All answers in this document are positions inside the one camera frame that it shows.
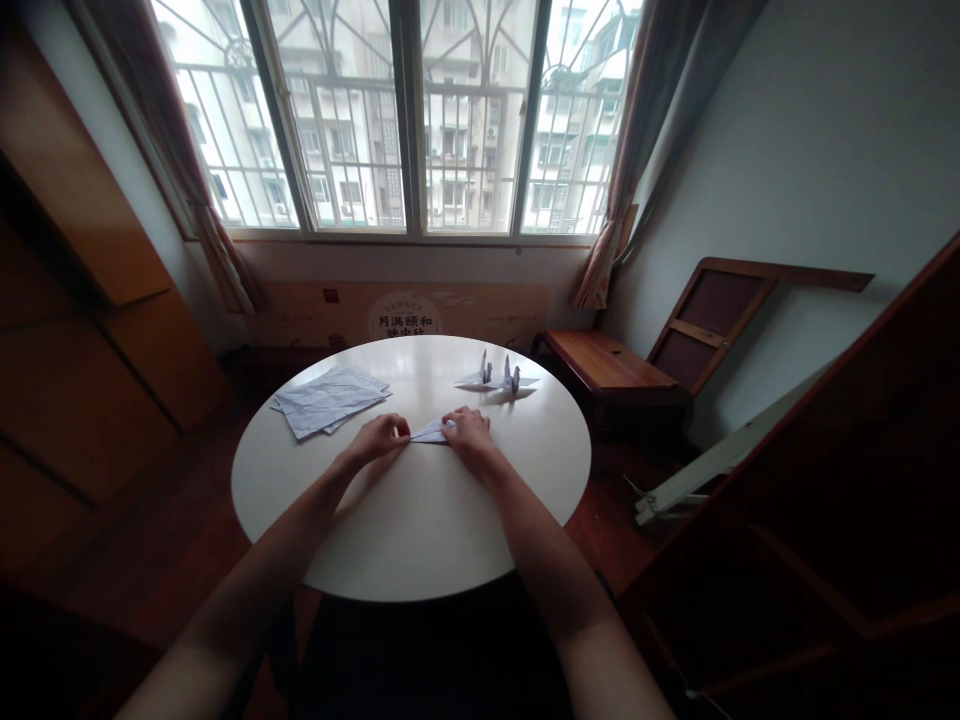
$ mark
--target cabinet door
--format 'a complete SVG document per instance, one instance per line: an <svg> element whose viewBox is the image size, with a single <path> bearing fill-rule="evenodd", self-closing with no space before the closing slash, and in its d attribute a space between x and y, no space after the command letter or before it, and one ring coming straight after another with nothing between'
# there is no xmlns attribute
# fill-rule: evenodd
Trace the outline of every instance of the cabinet door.
<svg viewBox="0 0 960 720"><path fill-rule="evenodd" d="M0 569L15 574L76 525L87 507L0 443Z"/></svg>
<svg viewBox="0 0 960 720"><path fill-rule="evenodd" d="M112 305L170 288L160 257L36 45L19 28L0 39L0 150Z"/></svg>
<svg viewBox="0 0 960 720"><path fill-rule="evenodd" d="M76 312L56 278L0 217L0 330Z"/></svg>
<svg viewBox="0 0 960 720"><path fill-rule="evenodd" d="M181 430L223 399L226 377L176 290L98 313L97 321Z"/></svg>
<svg viewBox="0 0 960 720"><path fill-rule="evenodd" d="M178 437L83 317L0 337L0 434L97 503Z"/></svg>

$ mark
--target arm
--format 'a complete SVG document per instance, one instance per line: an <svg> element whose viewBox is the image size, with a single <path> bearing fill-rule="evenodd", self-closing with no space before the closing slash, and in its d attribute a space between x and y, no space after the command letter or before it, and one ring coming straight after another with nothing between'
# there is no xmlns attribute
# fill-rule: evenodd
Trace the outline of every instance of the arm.
<svg viewBox="0 0 960 720"><path fill-rule="evenodd" d="M303 580L350 481L368 462L408 442L410 428L399 415L364 425L220 583L118 717L218 717Z"/></svg>
<svg viewBox="0 0 960 720"><path fill-rule="evenodd" d="M557 648L580 720L673 718L620 616L586 560L467 407L443 434L493 496L510 554Z"/></svg>

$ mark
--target hand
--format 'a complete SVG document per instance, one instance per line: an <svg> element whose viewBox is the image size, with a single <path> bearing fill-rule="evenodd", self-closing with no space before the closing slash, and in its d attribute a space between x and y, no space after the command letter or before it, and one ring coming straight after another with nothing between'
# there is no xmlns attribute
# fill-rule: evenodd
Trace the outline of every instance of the hand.
<svg viewBox="0 0 960 720"><path fill-rule="evenodd" d="M383 457L391 450L410 442L410 426L407 419L396 413L377 415L366 423L344 453L360 467L371 460Z"/></svg>
<svg viewBox="0 0 960 720"><path fill-rule="evenodd" d="M453 420L457 427L447 427L447 421ZM467 406L447 413L441 419L444 427L440 432L450 443L457 457L482 482L493 461L500 455L500 449L490 437L490 418L483 417L479 410Z"/></svg>

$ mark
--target forearm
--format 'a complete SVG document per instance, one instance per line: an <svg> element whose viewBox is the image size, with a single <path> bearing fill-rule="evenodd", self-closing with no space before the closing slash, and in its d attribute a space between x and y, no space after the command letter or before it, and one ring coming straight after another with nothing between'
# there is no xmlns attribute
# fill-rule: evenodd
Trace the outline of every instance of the forearm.
<svg viewBox="0 0 960 720"><path fill-rule="evenodd" d="M213 717L292 598L362 467L344 454L274 522L203 603L121 717Z"/></svg>
<svg viewBox="0 0 960 720"><path fill-rule="evenodd" d="M481 479L557 648L575 716L673 718L613 603L550 511L499 451Z"/></svg>
<svg viewBox="0 0 960 720"><path fill-rule="evenodd" d="M499 451L482 480L497 504L517 572L558 648L590 626L619 622L583 555Z"/></svg>

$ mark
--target paper crane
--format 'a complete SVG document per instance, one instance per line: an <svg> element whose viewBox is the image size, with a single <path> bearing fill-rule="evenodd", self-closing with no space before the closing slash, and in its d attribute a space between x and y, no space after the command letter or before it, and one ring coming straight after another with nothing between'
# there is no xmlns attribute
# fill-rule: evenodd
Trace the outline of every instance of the paper crane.
<svg viewBox="0 0 960 720"><path fill-rule="evenodd" d="M519 365L515 366L513 373L511 373L509 355L507 355L503 363L503 375L494 375L493 363L487 362L487 351L484 350L483 358L480 360L480 372L467 375L465 378L460 378L454 385L482 385L488 388L507 388L516 395L521 387L533 385L538 379L539 378L520 377Z"/></svg>

